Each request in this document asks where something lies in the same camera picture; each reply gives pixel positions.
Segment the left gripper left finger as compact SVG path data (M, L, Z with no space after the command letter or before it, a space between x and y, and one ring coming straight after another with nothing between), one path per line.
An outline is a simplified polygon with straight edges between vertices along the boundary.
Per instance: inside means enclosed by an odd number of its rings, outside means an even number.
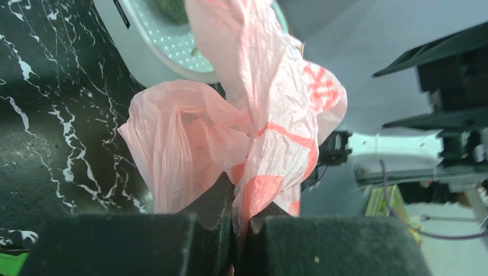
M226 174L175 214L79 215L41 232L21 275L226 275L231 203Z

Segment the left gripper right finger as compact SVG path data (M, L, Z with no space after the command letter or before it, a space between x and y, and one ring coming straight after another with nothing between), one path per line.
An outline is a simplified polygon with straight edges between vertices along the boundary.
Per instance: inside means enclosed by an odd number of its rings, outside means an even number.
M430 275L419 245L391 217L293 217L270 204L249 222L237 275Z

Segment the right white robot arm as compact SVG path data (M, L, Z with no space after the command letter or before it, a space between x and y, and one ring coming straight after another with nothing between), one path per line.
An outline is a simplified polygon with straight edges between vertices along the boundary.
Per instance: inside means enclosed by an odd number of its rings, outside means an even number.
M301 183L301 192L310 191L317 187L329 167L339 166L347 162L348 156L352 153L348 146L351 136L352 133L348 131L333 131L319 146L317 165L310 176Z

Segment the pink plastic bag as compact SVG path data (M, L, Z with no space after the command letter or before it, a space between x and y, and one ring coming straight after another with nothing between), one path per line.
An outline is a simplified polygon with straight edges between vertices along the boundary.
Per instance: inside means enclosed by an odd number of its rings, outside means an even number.
M281 30L270 1L186 1L185 8L226 95L174 80L133 97L119 133L154 210L182 210L227 173L236 186L238 236L271 202L298 215L300 184L345 116L345 88L303 58L302 43Z

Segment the green fake melon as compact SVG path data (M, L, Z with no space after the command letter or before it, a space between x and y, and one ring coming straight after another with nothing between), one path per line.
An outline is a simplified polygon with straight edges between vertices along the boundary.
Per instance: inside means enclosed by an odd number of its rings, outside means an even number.
M175 24L187 24L188 16L184 0L156 0L164 15Z

